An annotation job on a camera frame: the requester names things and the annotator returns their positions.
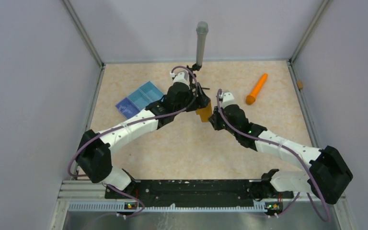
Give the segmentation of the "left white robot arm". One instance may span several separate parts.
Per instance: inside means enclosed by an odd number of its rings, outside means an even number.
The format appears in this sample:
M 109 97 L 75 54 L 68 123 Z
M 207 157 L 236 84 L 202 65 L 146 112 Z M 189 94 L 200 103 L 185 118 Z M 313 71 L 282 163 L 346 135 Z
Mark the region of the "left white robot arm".
M 113 155 L 135 139 L 173 122 L 180 113 L 194 111 L 202 122 L 211 117 L 211 99 L 196 74 L 180 68 L 181 72 L 171 71 L 173 84 L 159 100 L 112 128 L 100 132 L 90 129 L 83 134 L 74 160 L 93 184 L 110 184 L 121 197 L 131 197 L 135 186 L 127 172 L 113 165 Z

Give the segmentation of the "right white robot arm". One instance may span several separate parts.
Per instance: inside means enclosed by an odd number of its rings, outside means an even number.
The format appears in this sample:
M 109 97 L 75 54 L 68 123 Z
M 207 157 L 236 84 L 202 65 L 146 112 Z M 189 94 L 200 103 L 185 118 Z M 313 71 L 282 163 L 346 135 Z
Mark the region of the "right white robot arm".
M 215 130 L 224 129 L 241 146 L 271 154 L 301 169 L 298 172 L 271 170 L 264 174 L 262 179 L 266 181 L 262 184 L 262 192 L 265 196 L 302 192 L 314 194 L 330 205 L 337 203 L 353 180 L 353 174 L 338 149 L 298 144 L 250 122 L 229 91 L 219 89 L 216 100 L 217 105 L 209 118 Z

